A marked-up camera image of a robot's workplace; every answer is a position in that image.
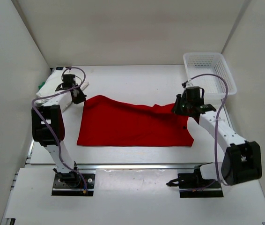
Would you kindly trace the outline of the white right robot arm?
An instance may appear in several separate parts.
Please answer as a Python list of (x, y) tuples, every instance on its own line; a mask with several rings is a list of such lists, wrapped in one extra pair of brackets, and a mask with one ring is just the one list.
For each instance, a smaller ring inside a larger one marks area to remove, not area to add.
[(177, 94), (171, 111), (179, 116), (193, 118), (214, 138), (214, 146), (223, 150), (221, 162), (215, 156), (213, 163), (199, 166), (199, 172), (193, 175), (193, 183), (197, 187), (206, 186), (210, 180), (224, 181), (233, 186), (262, 177), (259, 144), (238, 135), (220, 118), (220, 109), (205, 104), (202, 88), (185, 88), (182, 94)]

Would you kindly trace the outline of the red t-shirt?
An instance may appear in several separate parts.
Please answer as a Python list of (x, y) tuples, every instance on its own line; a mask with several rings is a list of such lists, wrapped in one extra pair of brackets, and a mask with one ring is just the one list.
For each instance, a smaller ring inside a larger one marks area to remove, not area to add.
[(191, 147), (188, 117), (171, 112), (173, 104), (133, 105), (97, 95), (84, 103), (79, 146)]

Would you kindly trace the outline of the white t-shirt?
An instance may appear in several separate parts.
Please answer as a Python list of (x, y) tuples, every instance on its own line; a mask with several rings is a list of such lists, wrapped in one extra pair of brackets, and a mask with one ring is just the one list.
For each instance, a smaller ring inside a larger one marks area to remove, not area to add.
[(51, 95), (62, 92), (62, 90), (57, 90), (62, 88), (62, 73), (66, 68), (63, 67), (62, 70), (54, 70), (52, 74), (45, 81), (44, 85), (37, 92), (37, 100), (35, 101), (36, 105), (48, 105), (47, 103), (53, 103), (54, 105), (60, 105), (61, 111), (64, 112), (66, 108), (72, 103), (70, 94), (65, 93), (63, 95), (58, 95), (53, 100)]

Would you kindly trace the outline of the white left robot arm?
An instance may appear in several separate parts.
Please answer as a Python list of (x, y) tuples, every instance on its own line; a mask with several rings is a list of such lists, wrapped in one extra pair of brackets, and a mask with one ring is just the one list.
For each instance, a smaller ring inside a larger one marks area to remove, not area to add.
[(70, 104), (79, 104), (86, 100), (86, 95), (81, 89), (86, 74), (84, 71), (82, 74), (83, 78), (79, 79), (78, 84), (78, 76), (63, 71), (62, 83), (53, 93), (32, 100), (31, 118), (33, 139), (49, 152), (55, 163), (53, 170), (56, 177), (70, 188), (83, 188), (86, 191), (85, 178), (64, 144), (66, 132), (62, 117), (62, 111)]

